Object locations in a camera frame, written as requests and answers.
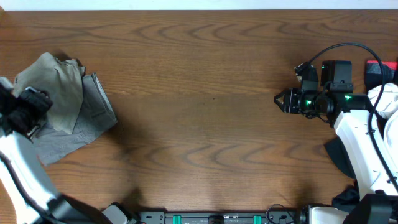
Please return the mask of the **khaki shorts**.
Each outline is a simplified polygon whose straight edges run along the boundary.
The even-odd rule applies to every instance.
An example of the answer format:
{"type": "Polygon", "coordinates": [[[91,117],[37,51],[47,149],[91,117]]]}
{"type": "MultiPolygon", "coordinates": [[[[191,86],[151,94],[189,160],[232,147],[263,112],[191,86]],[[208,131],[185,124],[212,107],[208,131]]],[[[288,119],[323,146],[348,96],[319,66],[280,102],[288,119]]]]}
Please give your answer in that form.
{"type": "Polygon", "coordinates": [[[20,95],[27,87],[47,92],[53,102],[48,122],[56,131],[71,134],[83,102],[84,73],[85,67],[77,60],[61,61],[46,52],[15,77],[14,94],[20,95]]]}

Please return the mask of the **white shirt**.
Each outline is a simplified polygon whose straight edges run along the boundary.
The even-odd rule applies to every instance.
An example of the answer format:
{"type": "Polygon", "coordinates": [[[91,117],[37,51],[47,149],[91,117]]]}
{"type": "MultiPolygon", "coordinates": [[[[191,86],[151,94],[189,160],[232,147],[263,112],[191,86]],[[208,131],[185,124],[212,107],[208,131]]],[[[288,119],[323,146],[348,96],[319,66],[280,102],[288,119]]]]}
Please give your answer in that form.
{"type": "Polygon", "coordinates": [[[386,83],[376,111],[387,123],[384,128],[384,144],[388,149],[397,151],[398,120],[397,120],[397,85],[386,83]]]}

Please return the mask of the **black garment with red band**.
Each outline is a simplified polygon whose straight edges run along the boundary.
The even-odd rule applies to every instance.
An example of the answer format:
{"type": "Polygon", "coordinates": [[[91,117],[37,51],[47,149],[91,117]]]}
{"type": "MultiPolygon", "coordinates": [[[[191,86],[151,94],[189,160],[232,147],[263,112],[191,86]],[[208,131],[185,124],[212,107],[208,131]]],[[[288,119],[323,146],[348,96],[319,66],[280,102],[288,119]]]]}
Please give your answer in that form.
{"type": "MultiPolygon", "coordinates": [[[[364,83],[366,90],[369,91],[381,85],[381,70],[376,60],[368,60],[364,75],[364,83]]],[[[325,150],[334,165],[347,177],[354,180],[354,185],[349,185],[342,193],[338,194],[332,200],[332,205],[338,210],[351,212],[360,201],[358,183],[356,176],[349,161],[346,149],[339,137],[327,142],[325,150]]]]}

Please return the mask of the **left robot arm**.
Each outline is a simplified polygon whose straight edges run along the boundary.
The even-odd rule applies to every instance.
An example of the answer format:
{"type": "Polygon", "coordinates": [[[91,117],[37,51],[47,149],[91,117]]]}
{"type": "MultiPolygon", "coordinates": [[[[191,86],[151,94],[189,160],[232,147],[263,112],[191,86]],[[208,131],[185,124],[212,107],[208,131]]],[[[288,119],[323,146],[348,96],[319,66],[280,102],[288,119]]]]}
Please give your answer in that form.
{"type": "Polygon", "coordinates": [[[31,137],[52,105],[48,94],[32,87],[19,96],[1,78],[1,181],[18,223],[139,223],[117,205],[103,211],[61,194],[44,171],[31,137]]]}

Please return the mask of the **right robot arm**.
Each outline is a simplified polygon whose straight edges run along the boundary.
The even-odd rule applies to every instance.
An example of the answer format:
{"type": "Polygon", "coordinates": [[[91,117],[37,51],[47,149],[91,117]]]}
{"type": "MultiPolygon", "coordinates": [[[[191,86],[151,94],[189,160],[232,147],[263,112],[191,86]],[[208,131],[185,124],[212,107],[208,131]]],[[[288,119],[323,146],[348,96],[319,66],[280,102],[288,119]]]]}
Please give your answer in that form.
{"type": "Polygon", "coordinates": [[[301,87],[282,91],[274,103],[285,113],[326,117],[345,147],[359,189],[359,203],[351,212],[309,206],[298,223],[395,223],[397,155],[383,143],[368,96],[353,92],[351,62],[324,61],[321,75],[305,62],[295,72],[301,87]]]}

